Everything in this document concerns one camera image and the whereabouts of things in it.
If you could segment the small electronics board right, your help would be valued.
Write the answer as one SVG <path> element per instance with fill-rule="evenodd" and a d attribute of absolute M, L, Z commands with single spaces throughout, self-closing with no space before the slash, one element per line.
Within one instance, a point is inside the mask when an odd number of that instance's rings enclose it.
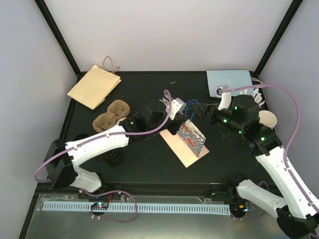
<path fill-rule="evenodd" d="M 240 205 L 231 205 L 230 206 L 230 212 L 234 214 L 245 214 L 248 211 L 255 210 L 254 204 L 240 204 Z"/>

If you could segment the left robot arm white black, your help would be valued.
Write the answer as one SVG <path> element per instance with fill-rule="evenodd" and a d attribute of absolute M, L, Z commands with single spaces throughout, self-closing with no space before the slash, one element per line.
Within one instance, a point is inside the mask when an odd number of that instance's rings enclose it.
<path fill-rule="evenodd" d="M 185 107 L 185 102 L 179 98 L 171 102 L 152 100 L 141 112 L 104 132 L 67 143 L 55 140 L 45 158 L 45 169 L 52 187 L 63 189 L 72 186 L 90 192 L 96 199 L 103 198 L 107 186 L 96 172 L 85 170 L 81 165 L 100 154 L 149 139 L 165 129 L 176 134 L 187 121 L 182 112 Z"/>

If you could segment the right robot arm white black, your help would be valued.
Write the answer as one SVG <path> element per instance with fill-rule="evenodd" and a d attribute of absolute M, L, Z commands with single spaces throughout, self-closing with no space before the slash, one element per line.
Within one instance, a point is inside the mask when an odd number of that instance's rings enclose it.
<path fill-rule="evenodd" d="M 228 198 L 233 201 L 243 198 L 254 203 L 271 215 L 283 233 L 291 239 L 305 236 L 316 238 L 319 200 L 284 157 L 285 149 L 276 133 L 260 123 L 259 105 L 254 98 L 238 95 L 232 98 L 231 109 L 200 103 L 192 103 L 189 108 L 206 124 L 217 123 L 247 142 L 252 155 L 268 172 L 281 193 L 277 196 L 246 179 L 227 187 Z"/>

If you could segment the small electronics board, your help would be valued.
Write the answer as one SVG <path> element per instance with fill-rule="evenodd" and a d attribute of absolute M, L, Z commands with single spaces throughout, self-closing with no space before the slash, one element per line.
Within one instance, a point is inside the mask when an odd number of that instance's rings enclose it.
<path fill-rule="evenodd" d="M 90 210 L 92 212 L 96 211 L 96 210 L 107 210 L 109 207 L 109 203 L 104 203 L 104 202 L 96 202 L 96 203 L 93 203 L 91 206 L 90 206 Z"/>
<path fill-rule="evenodd" d="M 240 205 L 231 205 L 230 206 L 230 212 L 234 214 L 245 214 L 248 211 L 255 210 L 254 204 L 240 204 Z"/>

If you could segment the light blue paper bag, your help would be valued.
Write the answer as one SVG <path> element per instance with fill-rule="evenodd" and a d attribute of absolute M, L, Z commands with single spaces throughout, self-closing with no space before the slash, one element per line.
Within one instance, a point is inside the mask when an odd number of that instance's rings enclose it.
<path fill-rule="evenodd" d="M 248 70 L 208 70 L 207 83 L 211 97 L 217 97 L 216 89 L 226 85 L 231 89 L 253 85 L 250 72 Z"/>

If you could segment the small electronics board left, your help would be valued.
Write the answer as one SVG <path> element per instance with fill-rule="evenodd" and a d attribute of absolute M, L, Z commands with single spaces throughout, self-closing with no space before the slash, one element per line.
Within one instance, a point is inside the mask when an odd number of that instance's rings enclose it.
<path fill-rule="evenodd" d="M 93 203 L 91 206 L 90 206 L 90 210 L 92 212 L 96 211 L 96 210 L 107 210 L 109 207 L 109 203 L 104 203 L 104 202 L 96 202 L 96 203 Z"/>

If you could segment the blue checkered paper bag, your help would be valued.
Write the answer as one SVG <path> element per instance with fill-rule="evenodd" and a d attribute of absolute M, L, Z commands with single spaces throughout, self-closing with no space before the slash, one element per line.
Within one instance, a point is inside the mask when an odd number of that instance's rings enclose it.
<path fill-rule="evenodd" d="M 182 164 L 188 168 L 209 152 L 204 146 L 206 138 L 189 119 L 182 124 L 178 123 L 176 129 L 175 135 L 167 129 L 162 130 L 160 135 Z"/>

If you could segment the brown kraft paper bag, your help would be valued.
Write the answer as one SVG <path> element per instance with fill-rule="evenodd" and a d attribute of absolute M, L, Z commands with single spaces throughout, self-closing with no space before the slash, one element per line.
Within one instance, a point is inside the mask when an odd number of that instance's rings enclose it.
<path fill-rule="evenodd" d="M 109 72 L 104 67 L 94 65 L 67 93 L 67 96 L 93 110 L 121 82 L 120 76 L 116 75 L 119 70 L 119 66 L 112 67 Z"/>

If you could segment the left black frame post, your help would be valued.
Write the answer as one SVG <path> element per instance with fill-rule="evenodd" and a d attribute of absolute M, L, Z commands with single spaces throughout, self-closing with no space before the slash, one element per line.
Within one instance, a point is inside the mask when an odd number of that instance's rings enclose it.
<path fill-rule="evenodd" d="M 46 21 L 48 27 L 50 28 L 53 36 L 55 37 L 58 45 L 60 46 L 64 56 L 66 57 L 69 65 L 71 66 L 73 72 L 75 73 L 76 77 L 81 75 L 81 70 L 76 63 L 75 58 L 73 57 L 54 17 L 52 16 L 46 2 L 44 0 L 34 0 L 38 9 L 40 10 L 44 20 Z"/>

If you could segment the stack of paper cups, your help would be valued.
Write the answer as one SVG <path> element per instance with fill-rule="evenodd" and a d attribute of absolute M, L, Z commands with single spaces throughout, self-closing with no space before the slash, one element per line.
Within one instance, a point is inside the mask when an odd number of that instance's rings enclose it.
<path fill-rule="evenodd" d="M 273 129 L 277 124 L 277 117 L 270 111 L 261 110 L 259 111 L 260 123 Z"/>

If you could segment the brown cardboard cup carrier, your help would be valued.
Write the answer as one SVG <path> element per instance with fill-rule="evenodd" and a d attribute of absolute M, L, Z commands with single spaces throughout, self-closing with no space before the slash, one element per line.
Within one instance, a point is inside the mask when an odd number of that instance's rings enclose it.
<path fill-rule="evenodd" d="M 126 118 L 129 113 L 130 106 L 126 102 L 115 100 L 108 106 L 105 113 L 100 114 L 93 121 L 93 129 L 97 133 L 109 130 L 115 126 L 119 120 Z"/>

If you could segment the stack of black lids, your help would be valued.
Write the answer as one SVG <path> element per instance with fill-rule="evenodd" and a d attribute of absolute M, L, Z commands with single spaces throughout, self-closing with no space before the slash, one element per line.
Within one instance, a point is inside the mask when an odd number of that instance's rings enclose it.
<path fill-rule="evenodd" d="M 123 153 L 119 149 L 113 149 L 102 154 L 105 162 L 111 166 L 119 166 L 123 162 Z"/>

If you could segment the right black frame post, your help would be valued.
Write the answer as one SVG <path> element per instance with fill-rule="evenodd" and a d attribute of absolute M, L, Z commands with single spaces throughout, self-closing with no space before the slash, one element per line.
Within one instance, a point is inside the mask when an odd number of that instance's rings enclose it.
<path fill-rule="evenodd" d="M 283 19 L 281 20 L 277 30 L 275 31 L 269 45 L 267 46 L 261 60 L 259 61 L 254 71 L 255 76 L 259 77 L 261 75 L 262 71 L 264 70 L 266 64 L 271 58 L 278 43 L 280 42 L 281 38 L 283 37 L 284 33 L 286 32 L 288 26 L 290 25 L 291 21 L 293 20 L 294 16 L 296 15 L 302 3 L 303 3 L 303 0 L 293 0 L 291 2 L 288 10 L 286 11 Z"/>

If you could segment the black frame post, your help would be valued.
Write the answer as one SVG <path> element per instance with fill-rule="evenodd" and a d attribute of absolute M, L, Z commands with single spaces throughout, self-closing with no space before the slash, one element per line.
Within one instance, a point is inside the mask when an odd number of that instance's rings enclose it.
<path fill-rule="evenodd" d="M 286 11 L 283 19 L 281 20 L 277 30 L 275 31 L 269 45 L 267 46 L 261 60 L 259 61 L 254 71 L 255 76 L 259 77 L 261 75 L 262 71 L 264 70 L 266 64 L 271 58 L 278 43 L 280 42 L 281 38 L 283 37 L 284 33 L 286 32 L 288 26 L 290 25 L 291 21 L 293 20 L 294 16 L 296 15 L 302 3 L 303 3 L 303 0 L 293 0 L 291 2 L 288 10 Z"/>
<path fill-rule="evenodd" d="M 50 28 L 53 36 L 55 37 L 58 45 L 60 46 L 64 56 L 66 57 L 69 65 L 71 66 L 73 72 L 75 73 L 76 77 L 81 75 L 81 70 L 76 63 L 75 58 L 73 57 L 54 17 L 52 16 L 46 2 L 44 0 L 34 0 L 38 9 L 40 10 L 44 20 L 46 21 L 48 27 Z"/>

